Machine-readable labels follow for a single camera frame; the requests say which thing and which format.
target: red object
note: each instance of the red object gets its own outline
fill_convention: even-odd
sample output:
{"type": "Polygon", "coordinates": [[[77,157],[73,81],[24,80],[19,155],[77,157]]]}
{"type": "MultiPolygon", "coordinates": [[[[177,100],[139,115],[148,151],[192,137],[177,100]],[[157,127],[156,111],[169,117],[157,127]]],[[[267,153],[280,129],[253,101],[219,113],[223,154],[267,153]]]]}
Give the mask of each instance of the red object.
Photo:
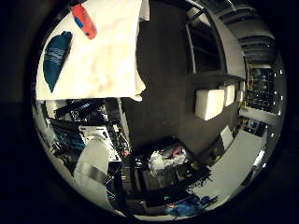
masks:
{"type": "Polygon", "coordinates": [[[82,4],[72,6],[71,9],[74,20],[78,27],[87,37],[93,39],[96,36],[96,28],[91,17],[87,13],[87,10],[82,6],[82,4]]]}

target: white cloth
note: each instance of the white cloth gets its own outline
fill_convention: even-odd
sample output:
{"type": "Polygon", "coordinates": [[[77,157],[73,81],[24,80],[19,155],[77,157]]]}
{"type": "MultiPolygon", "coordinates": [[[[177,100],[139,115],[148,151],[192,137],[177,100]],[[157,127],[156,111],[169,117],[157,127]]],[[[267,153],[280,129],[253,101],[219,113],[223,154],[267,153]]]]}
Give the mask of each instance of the white cloth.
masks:
{"type": "Polygon", "coordinates": [[[145,89],[135,61],[136,33],[141,0],[89,0],[82,5],[97,29],[90,40],[67,14],[50,34],[70,31],[73,40],[53,92],[43,73],[44,52],[36,78],[37,100],[135,97],[145,89]]]}

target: blue object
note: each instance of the blue object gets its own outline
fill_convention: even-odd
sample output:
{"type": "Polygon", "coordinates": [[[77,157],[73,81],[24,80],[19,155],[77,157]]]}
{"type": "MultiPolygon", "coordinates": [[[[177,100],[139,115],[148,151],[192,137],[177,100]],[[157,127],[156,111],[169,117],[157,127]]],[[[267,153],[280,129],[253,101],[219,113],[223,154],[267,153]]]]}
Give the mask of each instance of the blue object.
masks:
{"type": "Polygon", "coordinates": [[[75,17],[75,22],[79,28],[82,28],[84,26],[82,21],[80,21],[80,19],[78,17],[75,17]]]}
{"type": "Polygon", "coordinates": [[[62,71],[72,36],[72,33],[63,31],[60,35],[53,37],[46,47],[43,70],[51,92],[53,92],[62,71]]]}

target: gray floor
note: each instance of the gray floor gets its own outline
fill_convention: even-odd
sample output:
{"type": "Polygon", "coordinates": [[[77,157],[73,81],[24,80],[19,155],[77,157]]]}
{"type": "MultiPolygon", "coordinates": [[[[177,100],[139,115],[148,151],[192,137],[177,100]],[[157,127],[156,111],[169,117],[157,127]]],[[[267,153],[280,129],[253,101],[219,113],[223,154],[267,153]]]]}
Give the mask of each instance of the gray floor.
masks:
{"type": "Polygon", "coordinates": [[[134,147],[174,135],[199,154],[227,124],[234,126],[237,104],[209,121],[194,115],[195,91],[217,88],[223,80],[187,75],[185,40],[180,30],[186,20],[186,11],[151,1],[150,21],[140,24],[137,65],[147,88],[141,103],[123,100],[134,147]]]}

